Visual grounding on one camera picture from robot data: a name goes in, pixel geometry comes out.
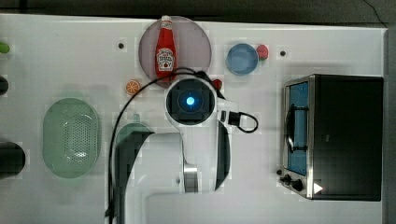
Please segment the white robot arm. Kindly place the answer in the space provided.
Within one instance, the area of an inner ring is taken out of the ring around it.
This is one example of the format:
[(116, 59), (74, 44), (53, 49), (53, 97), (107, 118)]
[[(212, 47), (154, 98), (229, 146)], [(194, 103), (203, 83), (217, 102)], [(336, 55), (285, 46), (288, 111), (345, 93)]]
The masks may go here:
[(173, 133), (132, 131), (114, 155), (113, 219), (145, 224), (151, 196), (216, 191), (231, 166), (229, 117), (237, 104), (208, 80), (183, 76), (166, 90), (164, 114)]

